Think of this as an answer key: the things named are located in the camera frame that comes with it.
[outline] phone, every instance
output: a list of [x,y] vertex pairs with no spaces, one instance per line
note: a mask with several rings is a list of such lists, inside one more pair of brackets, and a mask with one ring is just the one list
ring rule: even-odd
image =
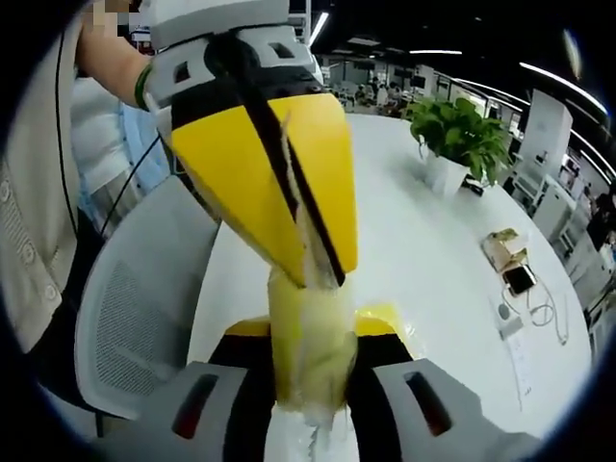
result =
[[509,269],[502,274],[502,278],[513,296],[521,295],[537,284],[537,279],[528,265]]

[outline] chair backrest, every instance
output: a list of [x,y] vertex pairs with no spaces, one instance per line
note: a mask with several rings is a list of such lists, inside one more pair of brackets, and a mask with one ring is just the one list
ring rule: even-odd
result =
[[124,219],[98,256],[77,321],[84,400],[126,419],[186,366],[218,224],[169,177]]

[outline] table surface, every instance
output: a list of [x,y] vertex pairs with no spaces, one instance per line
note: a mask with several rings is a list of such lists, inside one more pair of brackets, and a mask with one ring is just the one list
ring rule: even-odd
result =
[[[394,303],[413,357],[430,359],[477,393],[484,415],[504,430],[544,436],[573,402],[591,365],[578,298],[552,248],[501,187],[482,197],[466,190],[450,201],[436,197],[416,179],[423,161],[408,122],[347,119],[358,213],[359,264],[349,276],[356,307]],[[525,323],[532,392],[524,404],[496,324],[503,283],[479,247],[488,233],[505,227],[528,234],[529,265],[552,293],[560,330],[569,335],[562,346],[553,322],[532,325],[525,296],[508,298]],[[269,270],[222,225],[198,301],[189,362],[208,361],[233,323],[268,312]],[[546,299],[536,286],[530,306]]]

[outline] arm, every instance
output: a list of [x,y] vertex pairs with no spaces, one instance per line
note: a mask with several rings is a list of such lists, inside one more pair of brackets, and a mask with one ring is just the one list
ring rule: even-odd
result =
[[124,38],[83,27],[77,44],[77,65],[124,103],[137,107],[135,84],[149,58]]

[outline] wrist strap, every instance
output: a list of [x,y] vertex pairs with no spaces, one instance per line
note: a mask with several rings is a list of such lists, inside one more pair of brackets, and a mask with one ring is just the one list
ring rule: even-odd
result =
[[139,108],[143,109],[144,111],[148,111],[145,100],[143,99],[143,93],[145,91],[145,82],[147,82],[147,77],[150,75],[150,72],[152,72],[151,61],[141,71],[141,74],[137,79],[137,83],[135,84],[135,101],[137,101],[137,105],[139,106]]

